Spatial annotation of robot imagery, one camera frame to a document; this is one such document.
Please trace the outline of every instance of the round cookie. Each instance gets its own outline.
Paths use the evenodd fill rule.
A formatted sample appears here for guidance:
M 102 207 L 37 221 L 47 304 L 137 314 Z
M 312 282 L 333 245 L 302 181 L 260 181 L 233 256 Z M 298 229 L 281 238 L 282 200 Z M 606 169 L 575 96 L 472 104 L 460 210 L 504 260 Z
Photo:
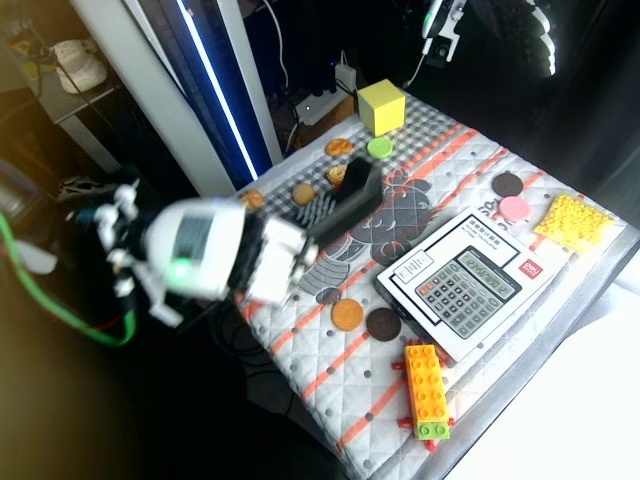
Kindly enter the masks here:
M 393 153 L 393 142 L 387 137 L 376 137 L 367 144 L 367 152 L 373 158 L 387 158 Z
M 524 185 L 522 180 L 513 173 L 505 172 L 494 177 L 491 181 L 491 188 L 501 197 L 515 197 L 522 193 Z
M 301 207 L 311 202 L 311 200 L 313 200 L 315 196 L 316 191 L 308 183 L 301 183 L 299 185 L 296 185 L 296 188 L 294 188 L 293 192 L 291 193 L 291 198 L 293 198 L 293 201 Z
M 327 180 L 334 187 L 337 187 L 344 180 L 344 174 L 347 172 L 347 167 L 344 165 L 337 165 L 327 170 Z
M 260 190 L 249 190 L 240 195 L 240 201 L 255 210 L 264 205 L 264 195 Z
M 396 338 L 400 328 L 400 318 L 389 308 L 378 308 L 367 315 L 367 331 L 381 342 Z
M 498 212 L 511 222 L 519 222 L 529 216 L 531 208 L 527 201 L 520 197 L 506 197 L 500 201 Z
M 340 300 L 331 310 L 331 320 L 340 330 L 349 332 L 355 329 L 364 317 L 364 311 L 358 302 L 351 299 Z
M 324 149 L 327 155 L 331 155 L 332 157 L 351 153 L 352 150 L 353 143 L 346 138 L 336 138 L 335 140 L 331 140 Z

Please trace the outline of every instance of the green round object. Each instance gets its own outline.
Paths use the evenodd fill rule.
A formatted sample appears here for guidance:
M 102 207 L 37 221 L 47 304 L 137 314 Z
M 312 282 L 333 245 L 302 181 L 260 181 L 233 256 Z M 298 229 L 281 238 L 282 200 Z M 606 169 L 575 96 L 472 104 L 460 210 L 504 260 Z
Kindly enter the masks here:
M 377 137 L 367 144 L 367 151 L 373 158 L 387 158 L 393 153 L 393 143 L 387 137 Z

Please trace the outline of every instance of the pink disc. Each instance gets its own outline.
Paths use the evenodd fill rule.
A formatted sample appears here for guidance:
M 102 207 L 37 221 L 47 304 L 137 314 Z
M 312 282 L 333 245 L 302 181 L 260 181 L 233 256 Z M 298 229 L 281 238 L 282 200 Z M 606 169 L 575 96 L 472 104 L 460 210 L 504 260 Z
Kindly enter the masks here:
M 526 200 L 520 197 L 505 197 L 500 201 L 498 211 L 507 220 L 519 222 L 529 216 L 530 208 Z

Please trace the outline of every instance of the calculator box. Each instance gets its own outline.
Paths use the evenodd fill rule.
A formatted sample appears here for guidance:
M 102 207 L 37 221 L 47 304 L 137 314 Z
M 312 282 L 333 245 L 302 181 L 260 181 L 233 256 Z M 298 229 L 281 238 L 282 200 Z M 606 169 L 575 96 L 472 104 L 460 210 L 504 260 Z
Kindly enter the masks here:
M 459 361 L 554 273 L 467 209 L 378 275 L 376 289 L 419 335 L 426 331 Z

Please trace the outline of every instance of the red logo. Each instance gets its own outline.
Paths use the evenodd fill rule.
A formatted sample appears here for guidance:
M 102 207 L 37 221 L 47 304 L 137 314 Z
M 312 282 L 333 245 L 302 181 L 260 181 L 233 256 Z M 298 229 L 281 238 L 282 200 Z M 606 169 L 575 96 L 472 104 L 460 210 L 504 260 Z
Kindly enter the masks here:
M 522 271 L 529 278 L 536 278 L 542 272 L 542 268 L 536 265 L 532 260 L 527 260 L 520 265 L 520 271 Z

